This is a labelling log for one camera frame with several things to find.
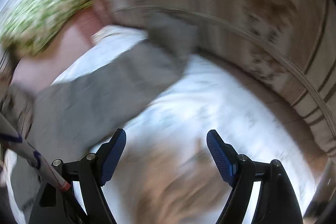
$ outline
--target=metal screw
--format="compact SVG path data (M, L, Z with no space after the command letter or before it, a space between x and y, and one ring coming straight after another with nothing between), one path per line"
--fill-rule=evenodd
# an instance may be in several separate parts
M244 155L244 154L240 154L240 155L238 155L238 159L240 159L241 161L246 161L247 160L247 156L246 155Z
M59 166L61 164L61 160L54 160L52 164L54 166Z
M272 160L272 162L275 166L281 166L281 162L278 160Z
M86 155L86 159L87 159L87 160L93 160L95 157L96 157L96 154L95 154L95 153L90 153L90 154L87 154L87 155Z

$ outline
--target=white bed sheet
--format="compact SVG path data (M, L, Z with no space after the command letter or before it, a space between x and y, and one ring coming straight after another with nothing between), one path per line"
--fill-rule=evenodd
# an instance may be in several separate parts
M146 37L142 31L119 26L109 26L105 30L111 35L79 58L54 84L98 69ZM275 116L232 75L198 55L190 57L184 77L161 93L124 129L127 133L125 151L146 149L149 143L170 140L171 145L183 147L179 149L181 162L194 153L197 138L201 138L206 146L206 133L216 129L224 142L254 161L279 159L303 213L316 190L313 174L299 148ZM119 202L117 187L112 177L103 187L105 198L115 220L120 224L131 224L129 211ZM244 224L251 223L259 187L260 183L255 183ZM76 196L81 200L78 184ZM225 201L194 223L216 223Z

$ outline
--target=blue gripper pad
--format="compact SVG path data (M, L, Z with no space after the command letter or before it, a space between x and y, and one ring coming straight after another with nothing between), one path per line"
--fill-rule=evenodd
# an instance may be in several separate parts
M208 132L207 145L222 179L233 187L238 170L237 152L231 145L223 142L216 130Z
M96 156L96 180L100 186L108 182L117 167L121 154L126 145L126 132L118 129L108 143L104 143L98 149Z

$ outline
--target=green patterned fabric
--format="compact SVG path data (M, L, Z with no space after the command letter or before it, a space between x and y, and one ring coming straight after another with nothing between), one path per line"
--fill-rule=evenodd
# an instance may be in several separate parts
M4 21L1 44L20 55L35 55L76 11L90 5L92 0L22 0Z

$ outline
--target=white blanket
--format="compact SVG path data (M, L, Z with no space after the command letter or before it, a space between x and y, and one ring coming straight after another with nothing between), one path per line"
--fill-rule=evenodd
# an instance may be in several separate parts
M79 58L54 84L71 81L104 66L134 46L141 40L139 37L145 36L142 31L119 26L105 27L101 33L107 37L98 37L99 44ZM314 177L299 148L274 115L232 75L198 55L191 56L184 77L161 93L124 129L127 144L123 156L130 150L146 150L152 143L168 142L179 151L181 162L193 155L198 138L206 146L206 133L216 129L224 142L254 161L279 159L291 180L303 213L316 190ZM117 168L115 174L117 172L125 171ZM117 175L125 177L125 185L137 183L127 174ZM76 185L76 195L81 199ZM120 202L118 187L120 185L117 186L113 177L103 187L105 198L115 220L120 224L131 224L133 219L129 208ZM251 223L259 187L260 183L255 183L244 219L246 224ZM217 208L199 216L193 223L215 223L225 202L223 200Z

